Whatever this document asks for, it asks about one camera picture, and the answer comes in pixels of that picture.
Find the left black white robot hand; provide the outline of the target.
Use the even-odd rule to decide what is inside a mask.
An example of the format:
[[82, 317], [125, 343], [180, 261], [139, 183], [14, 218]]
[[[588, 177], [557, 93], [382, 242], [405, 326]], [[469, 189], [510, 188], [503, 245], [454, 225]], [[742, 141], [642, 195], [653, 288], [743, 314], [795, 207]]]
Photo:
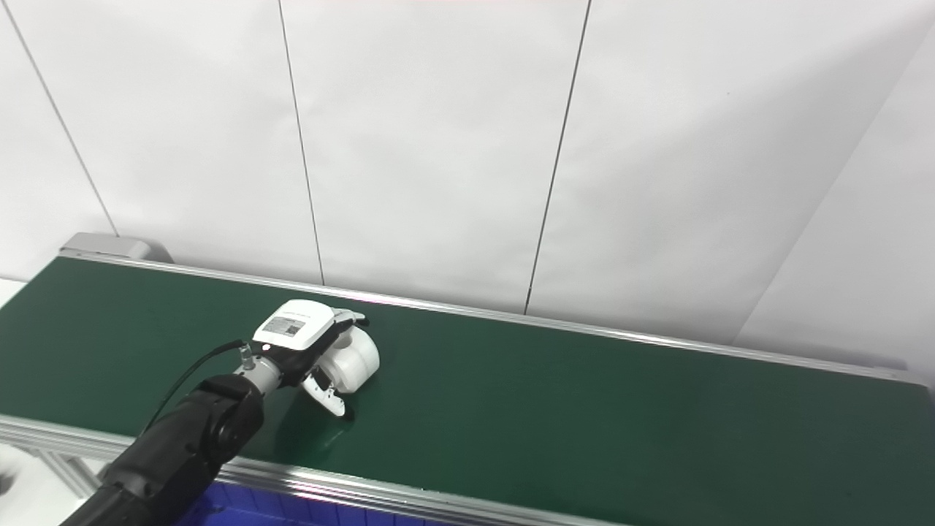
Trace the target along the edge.
[[361, 389], [378, 372], [380, 354], [364, 331], [364, 314], [313, 300], [288, 300], [255, 330], [237, 374], [263, 395], [301, 387], [344, 422], [354, 410], [343, 395]]

